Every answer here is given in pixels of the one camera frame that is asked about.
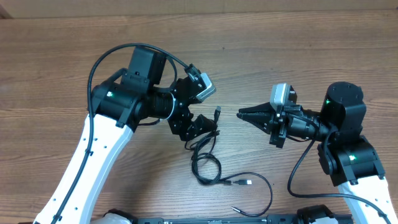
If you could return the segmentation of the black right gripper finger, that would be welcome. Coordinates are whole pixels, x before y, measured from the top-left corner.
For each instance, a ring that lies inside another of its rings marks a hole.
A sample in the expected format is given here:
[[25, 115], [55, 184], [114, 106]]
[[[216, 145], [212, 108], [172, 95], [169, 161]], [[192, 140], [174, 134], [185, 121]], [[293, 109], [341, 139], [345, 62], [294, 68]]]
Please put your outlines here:
[[236, 116], [243, 121], [251, 123], [266, 134], [271, 133], [272, 129], [268, 127], [271, 120], [269, 113], [237, 113]]
[[267, 102], [253, 107], [241, 108], [238, 111], [238, 115], [243, 116], [243, 115], [251, 115], [257, 113], [272, 114], [273, 112], [274, 112], [273, 107], [269, 102]]

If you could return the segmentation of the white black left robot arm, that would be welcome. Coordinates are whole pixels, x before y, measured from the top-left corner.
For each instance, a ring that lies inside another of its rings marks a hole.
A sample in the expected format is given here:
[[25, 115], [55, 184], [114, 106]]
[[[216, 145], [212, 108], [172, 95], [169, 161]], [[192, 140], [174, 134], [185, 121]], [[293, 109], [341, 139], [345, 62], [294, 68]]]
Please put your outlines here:
[[36, 223], [89, 223], [115, 160], [146, 118], [167, 121], [182, 141], [216, 128], [215, 121], [189, 110], [215, 92], [207, 74], [184, 64], [186, 77], [175, 77], [170, 86], [162, 88], [165, 65], [176, 68], [181, 60], [153, 45], [133, 43], [131, 47], [128, 67], [97, 86], [87, 85], [88, 116], [80, 141]]

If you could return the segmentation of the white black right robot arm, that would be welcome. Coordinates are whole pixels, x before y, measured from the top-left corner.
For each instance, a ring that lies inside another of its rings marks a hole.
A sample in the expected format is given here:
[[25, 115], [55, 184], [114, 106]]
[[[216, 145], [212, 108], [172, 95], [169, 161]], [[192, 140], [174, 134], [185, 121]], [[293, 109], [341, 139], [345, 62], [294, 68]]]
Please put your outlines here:
[[278, 148], [286, 139], [319, 143], [320, 165], [338, 193], [297, 194], [288, 186], [292, 196], [343, 198], [356, 223], [397, 223], [386, 171], [361, 133], [365, 114], [363, 91], [353, 83], [332, 83], [320, 111], [304, 109], [293, 86], [280, 83], [272, 87], [269, 102], [241, 108], [237, 117], [268, 134]]

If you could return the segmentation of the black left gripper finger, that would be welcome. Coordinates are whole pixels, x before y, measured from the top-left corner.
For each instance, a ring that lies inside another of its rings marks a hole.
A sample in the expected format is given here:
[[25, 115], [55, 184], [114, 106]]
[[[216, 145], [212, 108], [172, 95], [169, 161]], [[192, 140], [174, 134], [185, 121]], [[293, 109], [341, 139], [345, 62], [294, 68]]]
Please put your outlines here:
[[197, 134], [204, 134], [215, 131], [217, 129], [217, 124], [212, 119], [208, 119], [202, 114], [200, 114], [194, 121], [195, 131]]
[[204, 122], [200, 119], [189, 121], [182, 126], [182, 141], [191, 141], [192, 139], [204, 133]]

